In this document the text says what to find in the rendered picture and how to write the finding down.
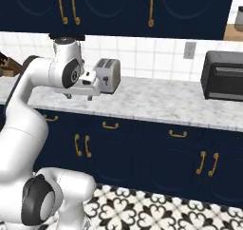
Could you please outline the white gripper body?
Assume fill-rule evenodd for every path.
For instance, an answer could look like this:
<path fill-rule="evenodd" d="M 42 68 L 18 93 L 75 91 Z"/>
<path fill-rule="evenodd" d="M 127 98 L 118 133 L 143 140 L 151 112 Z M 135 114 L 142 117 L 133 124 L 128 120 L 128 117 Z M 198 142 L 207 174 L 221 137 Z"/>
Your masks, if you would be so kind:
<path fill-rule="evenodd" d="M 91 85 L 84 85 L 81 81 L 79 81 L 71 88 L 62 89 L 61 92 L 64 94 L 99 96 L 101 94 L 100 81 L 96 79 Z"/>

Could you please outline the silver toaster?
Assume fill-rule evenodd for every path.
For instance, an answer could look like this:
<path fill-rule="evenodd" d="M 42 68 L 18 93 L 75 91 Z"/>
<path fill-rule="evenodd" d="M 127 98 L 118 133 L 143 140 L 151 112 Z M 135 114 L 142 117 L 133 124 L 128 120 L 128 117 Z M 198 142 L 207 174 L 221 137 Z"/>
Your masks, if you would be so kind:
<path fill-rule="evenodd" d="M 102 58 L 94 70 L 100 81 L 101 93 L 113 94 L 121 81 L 121 62 L 118 59 Z"/>

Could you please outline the black toaster oven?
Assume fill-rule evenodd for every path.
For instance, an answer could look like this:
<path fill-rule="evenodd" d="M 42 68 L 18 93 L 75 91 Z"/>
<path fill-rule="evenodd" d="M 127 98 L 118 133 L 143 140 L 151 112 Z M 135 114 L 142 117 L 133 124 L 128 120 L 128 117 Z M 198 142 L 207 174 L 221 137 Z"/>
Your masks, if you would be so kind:
<path fill-rule="evenodd" d="M 243 52 L 207 51 L 200 82 L 206 100 L 243 102 Z"/>

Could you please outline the navy drawer front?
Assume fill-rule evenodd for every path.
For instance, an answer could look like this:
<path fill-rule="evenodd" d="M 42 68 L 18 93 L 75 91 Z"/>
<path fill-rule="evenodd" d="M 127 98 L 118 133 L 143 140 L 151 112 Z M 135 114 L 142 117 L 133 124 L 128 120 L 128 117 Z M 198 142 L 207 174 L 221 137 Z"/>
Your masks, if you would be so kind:
<path fill-rule="evenodd" d="M 105 129 L 102 123 L 106 121 L 108 125 L 119 123 L 118 129 Z M 140 137 L 142 134 L 141 122 L 122 118 L 113 118 L 96 115 L 84 115 L 83 125 L 90 132 L 114 134 L 117 136 Z"/>
<path fill-rule="evenodd" d="M 208 137 L 214 152 L 222 150 L 243 150 L 243 132 L 209 129 Z"/>
<path fill-rule="evenodd" d="M 49 133 L 79 133 L 82 130 L 80 119 L 77 114 L 63 111 L 37 109 L 43 116 L 46 114 L 48 118 L 53 118 L 55 115 L 59 117 L 58 121 L 47 122 L 49 127 Z"/>
<path fill-rule="evenodd" d="M 186 138 L 174 138 L 169 135 L 169 130 L 172 129 L 175 133 L 181 134 L 187 131 Z M 165 123 L 146 122 L 143 126 L 143 135 L 147 139 L 181 144 L 206 144 L 207 134 L 204 128 L 187 126 L 187 125 L 172 125 Z"/>

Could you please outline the navy base cupboard door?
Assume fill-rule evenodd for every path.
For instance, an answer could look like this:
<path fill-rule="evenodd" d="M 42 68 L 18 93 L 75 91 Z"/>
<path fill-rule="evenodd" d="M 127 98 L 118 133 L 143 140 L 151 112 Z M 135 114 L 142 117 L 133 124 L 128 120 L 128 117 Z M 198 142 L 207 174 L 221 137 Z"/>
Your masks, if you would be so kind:
<path fill-rule="evenodd" d="M 98 183 L 138 188 L 140 185 L 140 146 L 137 140 L 115 135 L 89 136 L 87 172 Z"/>
<path fill-rule="evenodd" d="M 243 151 L 222 150 L 210 181 L 210 201 L 243 208 Z"/>
<path fill-rule="evenodd" d="M 196 199 L 202 175 L 200 144 L 148 142 L 142 153 L 140 187 L 153 193 Z"/>
<path fill-rule="evenodd" d="M 44 167 L 58 167 L 74 171 L 85 171 L 83 143 L 80 137 L 80 150 L 82 157 L 76 154 L 74 136 L 77 133 L 48 134 L 45 145 L 34 164 L 34 171 Z"/>

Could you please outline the brown wooden block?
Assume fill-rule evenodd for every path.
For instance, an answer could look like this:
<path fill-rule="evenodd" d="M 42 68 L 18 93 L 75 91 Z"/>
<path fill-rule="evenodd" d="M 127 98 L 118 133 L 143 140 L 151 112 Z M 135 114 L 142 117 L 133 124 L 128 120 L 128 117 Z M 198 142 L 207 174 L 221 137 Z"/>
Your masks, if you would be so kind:
<path fill-rule="evenodd" d="M 10 57 L 0 52 L 0 77 L 14 77 L 22 71 L 22 66 Z"/>

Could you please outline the wooden shelf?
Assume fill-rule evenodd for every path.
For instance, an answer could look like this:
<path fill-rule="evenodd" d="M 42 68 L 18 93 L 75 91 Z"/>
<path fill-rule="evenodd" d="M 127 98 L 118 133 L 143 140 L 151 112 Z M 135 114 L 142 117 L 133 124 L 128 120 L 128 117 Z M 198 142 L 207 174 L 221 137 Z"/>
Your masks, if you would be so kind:
<path fill-rule="evenodd" d="M 234 24 L 228 24 L 225 28 L 224 41 L 243 42 L 243 32 L 236 30 Z"/>

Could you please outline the grey jar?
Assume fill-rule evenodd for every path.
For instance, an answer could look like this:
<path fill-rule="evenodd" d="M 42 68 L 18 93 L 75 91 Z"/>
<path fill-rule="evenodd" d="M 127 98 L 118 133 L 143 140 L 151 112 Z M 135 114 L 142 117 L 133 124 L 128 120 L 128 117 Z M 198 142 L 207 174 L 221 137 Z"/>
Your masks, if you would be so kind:
<path fill-rule="evenodd" d="M 237 31 L 243 32 L 243 6 L 238 7 L 237 15 L 234 22 L 234 27 Z"/>

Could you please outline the navy wall cupboard door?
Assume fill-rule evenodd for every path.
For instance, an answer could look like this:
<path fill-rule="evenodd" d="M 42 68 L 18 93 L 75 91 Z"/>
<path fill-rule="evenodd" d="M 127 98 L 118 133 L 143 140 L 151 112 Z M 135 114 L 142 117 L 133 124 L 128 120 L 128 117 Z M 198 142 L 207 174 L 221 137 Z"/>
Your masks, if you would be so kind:
<path fill-rule="evenodd" d="M 222 40 L 233 0 L 154 0 L 157 38 Z"/>
<path fill-rule="evenodd" d="M 68 0 L 62 0 L 68 14 Z M 0 31 L 59 33 L 63 24 L 58 0 L 0 0 Z"/>
<path fill-rule="evenodd" d="M 80 25 L 74 31 L 85 35 L 137 37 L 142 34 L 146 0 L 75 0 Z"/>

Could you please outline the grey wall socket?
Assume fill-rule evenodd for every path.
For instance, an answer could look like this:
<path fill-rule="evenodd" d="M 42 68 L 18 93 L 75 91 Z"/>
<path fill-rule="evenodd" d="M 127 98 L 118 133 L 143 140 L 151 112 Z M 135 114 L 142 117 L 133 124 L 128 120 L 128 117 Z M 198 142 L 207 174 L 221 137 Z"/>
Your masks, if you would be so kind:
<path fill-rule="evenodd" d="M 196 42 L 186 42 L 184 47 L 183 58 L 193 59 L 196 51 Z"/>

